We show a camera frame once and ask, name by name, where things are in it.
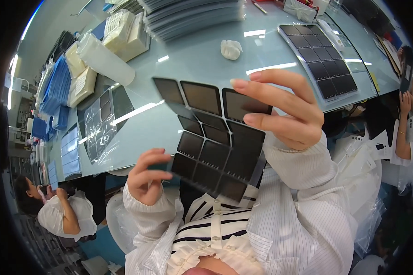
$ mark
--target white striped shirt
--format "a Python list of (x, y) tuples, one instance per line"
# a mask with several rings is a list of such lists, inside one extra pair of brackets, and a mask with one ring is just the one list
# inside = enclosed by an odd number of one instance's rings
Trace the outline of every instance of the white striped shirt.
[[(337, 182), (323, 133), (304, 151), (286, 148), (267, 133), (265, 169), (246, 232), (266, 274), (347, 274), (352, 264), (357, 223), (344, 187)], [(291, 189), (297, 189), (293, 201)], [(183, 207), (165, 194), (154, 206), (135, 200), (124, 188), (126, 209), (139, 229), (135, 250), (126, 255), (126, 274), (164, 275), (173, 241), (183, 225)]]

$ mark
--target white bag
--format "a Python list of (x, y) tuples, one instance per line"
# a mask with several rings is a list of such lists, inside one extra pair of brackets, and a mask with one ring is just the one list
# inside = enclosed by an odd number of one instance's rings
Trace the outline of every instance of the white bag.
[(317, 15), (317, 11), (309, 8), (305, 4), (298, 2), (297, 0), (286, 0), (285, 7), (283, 10), (289, 14), (292, 14), (297, 17), (298, 20), (301, 20), (306, 23), (312, 23)]
[(222, 40), (220, 43), (220, 52), (223, 57), (231, 60), (236, 60), (240, 56), (242, 46), (239, 42), (233, 40)]

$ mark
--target paper label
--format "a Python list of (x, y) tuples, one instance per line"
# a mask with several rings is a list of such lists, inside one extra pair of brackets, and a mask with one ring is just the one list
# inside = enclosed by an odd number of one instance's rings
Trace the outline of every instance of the paper label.
[(122, 12), (118, 12), (107, 18), (106, 26), (104, 28), (104, 36), (119, 27)]
[(407, 65), (407, 70), (405, 71), (405, 79), (407, 80), (409, 80), (410, 78), (410, 70), (411, 70), (410, 65)]
[(75, 96), (77, 96), (80, 91), (84, 88), (84, 84), (86, 83), (87, 74), (82, 74), (77, 78), (77, 85), (75, 87)]
[(142, 16), (143, 16), (142, 12), (139, 14), (136, 14), (132, 27), (136, 27), (137, 25), (139, 25), (139, 23), (141, 22)]

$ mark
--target plastic bottle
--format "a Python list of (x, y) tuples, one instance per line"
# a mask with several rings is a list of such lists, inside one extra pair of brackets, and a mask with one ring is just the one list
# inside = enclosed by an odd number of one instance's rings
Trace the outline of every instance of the plastic bottle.
[(87, 33), (77, 45), (77, 54), (94, 71), (123, 86), (132, 83), (136, 75), (135, 70), (104, 47), (93, 33)]

